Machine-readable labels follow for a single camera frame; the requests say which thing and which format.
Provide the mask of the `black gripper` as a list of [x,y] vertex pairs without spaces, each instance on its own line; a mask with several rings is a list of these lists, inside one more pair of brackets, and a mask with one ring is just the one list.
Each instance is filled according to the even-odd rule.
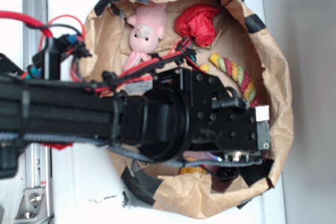
[[182,152],[209,152],[223,163],[261,163],[270,145],[269,107],[251,107],[217,76],[175,68],[154,77],[153,93],[172,99],[185,130]]

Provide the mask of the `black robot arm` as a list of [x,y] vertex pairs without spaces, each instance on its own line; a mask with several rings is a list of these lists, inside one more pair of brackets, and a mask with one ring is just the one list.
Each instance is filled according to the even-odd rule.
[[177,67],[195,51],[154,56],[99,83],[1,75],[1,178],[15,176],[30,143],[85,143],[173,167],[247,167],[270,147],[269,107],[252,107],[217,76]]

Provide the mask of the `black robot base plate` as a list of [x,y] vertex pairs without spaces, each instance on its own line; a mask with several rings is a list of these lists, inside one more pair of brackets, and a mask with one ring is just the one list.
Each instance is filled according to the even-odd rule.
[[2,73],[11,73],[21,76],[24,71],[11,61],[5,54],[0,53],[0,71]]

